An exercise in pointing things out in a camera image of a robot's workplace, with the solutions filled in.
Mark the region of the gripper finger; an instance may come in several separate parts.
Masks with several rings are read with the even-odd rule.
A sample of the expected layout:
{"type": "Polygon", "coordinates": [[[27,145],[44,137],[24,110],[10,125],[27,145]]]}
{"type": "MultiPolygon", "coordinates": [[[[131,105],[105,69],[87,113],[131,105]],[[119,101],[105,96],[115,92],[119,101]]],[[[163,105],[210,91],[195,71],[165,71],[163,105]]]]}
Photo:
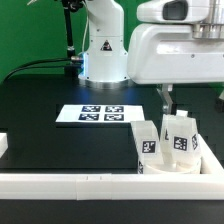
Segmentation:
{"type": "Polygon", "coordinates": [[[173,90],[172,84],[159,84],[157,86],[157,92],[162,100],[162,111],[166,115],[171,115],[175,113],[176,106],[173,102],[170,93],[173,90]]]}

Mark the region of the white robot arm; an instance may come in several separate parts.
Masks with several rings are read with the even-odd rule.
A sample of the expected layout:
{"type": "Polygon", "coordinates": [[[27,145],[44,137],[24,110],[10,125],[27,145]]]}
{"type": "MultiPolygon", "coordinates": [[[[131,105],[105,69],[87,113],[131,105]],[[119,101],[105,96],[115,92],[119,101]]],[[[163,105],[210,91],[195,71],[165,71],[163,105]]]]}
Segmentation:
{"type": "Polygon", "coordinates": [[[124,11],[115,0],[86,0],[90,31],[82,82],[116,88],[158,84],[163,111],[174,84],[224,82],[224,0],[148,0],[124,47],[124,11]]]}

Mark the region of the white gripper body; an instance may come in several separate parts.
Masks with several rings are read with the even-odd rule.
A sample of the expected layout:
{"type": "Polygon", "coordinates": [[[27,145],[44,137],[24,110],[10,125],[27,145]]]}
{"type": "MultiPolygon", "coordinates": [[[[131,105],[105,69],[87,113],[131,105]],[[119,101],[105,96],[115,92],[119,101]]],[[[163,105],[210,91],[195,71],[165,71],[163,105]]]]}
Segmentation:
{"type": "Polygon", "coordinates": [[[127,73],[137,84],[224,82],[224,40],[194,39],[190,25],[141,24],[131,35],[127,73]]]}

